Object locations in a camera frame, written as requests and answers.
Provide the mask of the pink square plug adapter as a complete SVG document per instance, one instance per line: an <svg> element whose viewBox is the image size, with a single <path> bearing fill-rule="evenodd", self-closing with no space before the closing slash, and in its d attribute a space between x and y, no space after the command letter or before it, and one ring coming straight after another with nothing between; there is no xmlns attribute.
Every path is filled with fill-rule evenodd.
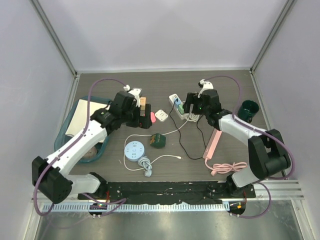
<svg viewBox="0 0 320 240"><path fill-rule="evenodd" d="M156 122L156 116L155 116L155 113L154 112L151 112L150 113L150 119L151 119L151 122L154 124Z"/></svg>

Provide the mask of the white square plug adapter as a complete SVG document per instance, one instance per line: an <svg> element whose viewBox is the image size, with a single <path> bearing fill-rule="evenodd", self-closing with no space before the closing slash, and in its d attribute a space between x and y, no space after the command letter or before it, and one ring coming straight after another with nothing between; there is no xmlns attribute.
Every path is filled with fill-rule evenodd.
<svg viewBox="0 0 320 240"><path fill-rule="evenodd" d="M162 109L159 109L154 115L160 122L166 121L169 117L169 115Z"/></svg>

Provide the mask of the dark green cube socket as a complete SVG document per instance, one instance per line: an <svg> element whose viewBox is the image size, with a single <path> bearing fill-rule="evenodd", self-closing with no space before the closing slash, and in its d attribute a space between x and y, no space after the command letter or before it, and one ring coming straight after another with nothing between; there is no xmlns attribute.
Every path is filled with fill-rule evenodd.
<svg viewBox="0 0 320 240"><path fill-rule="evenodd" d="M166 145L166 137L160 133L152 134L149 145L156 149L162 149Z"/></svg>

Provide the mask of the round blue power socket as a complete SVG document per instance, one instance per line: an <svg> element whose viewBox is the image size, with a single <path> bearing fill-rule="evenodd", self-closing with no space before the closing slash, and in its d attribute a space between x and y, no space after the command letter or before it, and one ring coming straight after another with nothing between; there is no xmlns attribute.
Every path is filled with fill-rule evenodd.
<svg viewBox="0 0 320 240"><path fill-rule="evenodd" d="M144 176L149 178L152 175L152 164L150 159L145 155L145 147L140 141L131 141L124 147L124 158L130 162L137 163L139 169L130 169L127 167L125 160L123 164L129 171L144 170Z"/></svg>

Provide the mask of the white power strip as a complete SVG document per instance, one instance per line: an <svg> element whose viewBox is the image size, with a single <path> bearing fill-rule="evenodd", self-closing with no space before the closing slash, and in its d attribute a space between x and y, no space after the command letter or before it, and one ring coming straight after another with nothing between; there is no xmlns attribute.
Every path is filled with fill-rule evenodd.
<svg viewBox="0 0 320 240"><path fill-rule="evenodd" d="M183 108L184 102L179 98L179 96L174 93L170 95L168 99L171 105L173 106L173 110L177 113L179 118L181 120L187 120L189 115L185 113Z"/></svg>

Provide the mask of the pink power strip with cable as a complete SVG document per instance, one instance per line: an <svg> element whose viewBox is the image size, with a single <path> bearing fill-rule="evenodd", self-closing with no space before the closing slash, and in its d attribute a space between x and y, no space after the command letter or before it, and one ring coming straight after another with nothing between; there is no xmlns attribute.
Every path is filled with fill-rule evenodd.
<svg viewBox="0 0 320 240"><path fill-rule="evenodd" d="M215 129L212 132L208 145L202 156L202 158L204 159L205 166L210 170L210 174L212 176L215 176L217 174L223 175L228 173L239 172L240 170L247 168L248 164L246 162L233 162L232 164L215 163L212 166L208 165L208 161L212 159L215 153L215 150L218 146L221 135L222 135L222 132L219 130Z"/></svg>

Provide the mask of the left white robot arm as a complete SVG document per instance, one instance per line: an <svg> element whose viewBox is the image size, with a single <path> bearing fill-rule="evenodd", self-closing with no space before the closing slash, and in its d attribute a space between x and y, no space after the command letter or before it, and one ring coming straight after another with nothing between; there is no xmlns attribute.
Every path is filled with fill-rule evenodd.
<svg viewBox="0 0 320 240"><path fill-rule="evenodd" d="M151 127L150 104L146 104L145 113L141 115L141 92L140 88L119 91L106 108L97 109L84 128L60 149L46 158L36 157L31 164L35 191L44 194L53 204L74 194L87 194L97 200L105 197L108 184L102 176L95 172L71 175L70 171L92 147L121 125Z"/></svg>

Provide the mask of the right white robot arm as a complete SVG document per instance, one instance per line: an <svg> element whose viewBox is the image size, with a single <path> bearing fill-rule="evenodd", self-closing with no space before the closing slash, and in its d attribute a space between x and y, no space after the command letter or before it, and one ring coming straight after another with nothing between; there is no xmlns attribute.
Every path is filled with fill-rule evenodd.
<svg viewBox="0 0 320 240"><path fill-rule="evenodd" d="M285 146L281 133L265 130L239 119L223 109L215 89L202 93L189 92L183 104L185 113L205 116L208 124L227 133L248 147L248 166L227 177L226 193L233 198L243 193L244 187L293 168L293 157Z"/></svg>

